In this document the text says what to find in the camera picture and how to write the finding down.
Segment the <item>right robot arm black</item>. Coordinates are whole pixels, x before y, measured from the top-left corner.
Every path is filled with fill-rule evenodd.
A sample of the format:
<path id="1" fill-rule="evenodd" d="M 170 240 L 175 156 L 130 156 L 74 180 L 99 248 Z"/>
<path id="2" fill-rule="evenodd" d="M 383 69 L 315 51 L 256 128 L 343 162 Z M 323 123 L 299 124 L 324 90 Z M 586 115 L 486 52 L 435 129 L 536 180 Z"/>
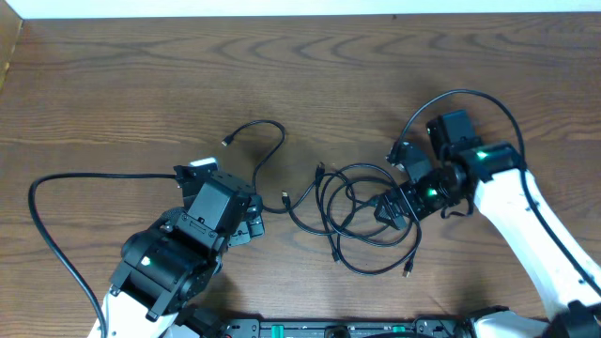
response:
<path id="1" fill-rule="evenodd" d="M 529 275 L 547 320 L 490 307 L 462 323 L 440 324 L 420 336 L 597 337 L 600 334 L 600 268 L 579 246 L 542 197 L 524 161 L 506 142 L 486 145 L 464 111 L 440 115 L 426 125 L 441 163 L 432 167 L 418 147 L 399 142 L 388 160 L 408 181 L 383 193 L 375 218 L 398 230 L 467 201 L 497 228 Z"/>

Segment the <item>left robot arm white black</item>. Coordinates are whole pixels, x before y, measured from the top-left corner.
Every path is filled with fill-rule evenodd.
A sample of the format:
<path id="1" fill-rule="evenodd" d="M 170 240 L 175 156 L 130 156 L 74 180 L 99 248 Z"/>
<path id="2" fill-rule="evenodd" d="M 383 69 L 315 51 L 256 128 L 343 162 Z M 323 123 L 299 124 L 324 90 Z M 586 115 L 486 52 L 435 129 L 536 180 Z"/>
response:
<path id="1" fill-rule="evenodd" d="M 232 247 L 264 234 L 262 199 L 215 159 L 175 168 L 183 204 L 132 235 L 110 278 L 92 337 L 225 337 L 227 324 L 188 303 Z"/>

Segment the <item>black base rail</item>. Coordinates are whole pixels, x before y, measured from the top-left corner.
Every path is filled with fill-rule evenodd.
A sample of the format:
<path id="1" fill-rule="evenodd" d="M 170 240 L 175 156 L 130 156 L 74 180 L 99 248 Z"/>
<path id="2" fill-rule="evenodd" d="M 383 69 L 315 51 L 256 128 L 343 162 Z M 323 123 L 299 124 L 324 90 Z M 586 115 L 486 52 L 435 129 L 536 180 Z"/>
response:
<path id="1" fill-rule="evenodd" d="M 197 309 L 182 324 L 199 336 L 209 338 L 473 337 L 476 320 L 505 309 L 504 306 L 493 306 L 467 317 L 420 315 L 401 321 L 220 318 L 208 309 Z"/>

